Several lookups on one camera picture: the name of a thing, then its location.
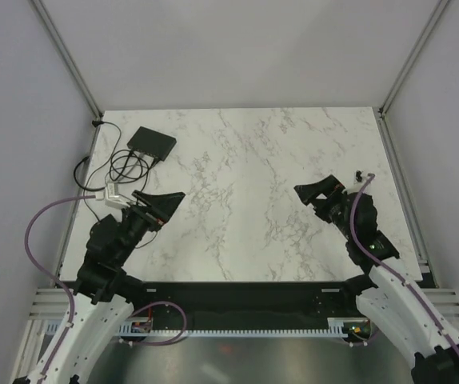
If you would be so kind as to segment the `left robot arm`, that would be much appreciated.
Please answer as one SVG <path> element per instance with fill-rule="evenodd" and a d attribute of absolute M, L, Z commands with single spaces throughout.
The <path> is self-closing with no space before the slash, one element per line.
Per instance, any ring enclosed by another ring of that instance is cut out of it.
<path fill-rule="evenodd" d="M 185 194 L 145 194 L 135 190 L 133 202 L 120 205 L 93 224 L 83 263 L 65 291 L 68 306 L 46 352 L 17 383 L 85 383 L 104 349 L 127 318 L 146 311 L 149 297 L 143 281 L 123 269 L 149 232 L 159 232 L 173 217 Z"/>

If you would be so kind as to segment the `black network switch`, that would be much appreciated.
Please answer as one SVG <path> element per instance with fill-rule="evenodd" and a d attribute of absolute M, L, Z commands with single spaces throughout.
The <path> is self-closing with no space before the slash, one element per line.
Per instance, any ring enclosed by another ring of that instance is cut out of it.
<path fill-rule="evenodd" d="M 133 152 L 165 161 L 176 144 L 176 138 L 140 126 L 127 142 L 127 147 Z"/>

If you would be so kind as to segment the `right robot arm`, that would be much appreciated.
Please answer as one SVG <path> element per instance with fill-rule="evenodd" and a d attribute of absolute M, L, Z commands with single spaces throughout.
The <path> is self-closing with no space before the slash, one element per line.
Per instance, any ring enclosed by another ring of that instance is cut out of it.
<path fill-rule="evenodd" d="M 357 173 L 347 188 L 330 175 L 294 190 L 323 222 L 335 225 L 362 274 L 348 279 L 339 305 L 368 318 L 407 361 L 415 383 L 459 383 L 459 331 L 409 275 L 393 243 L 379 230 L 377 208 L 365 192 L 374 174 Z"/>

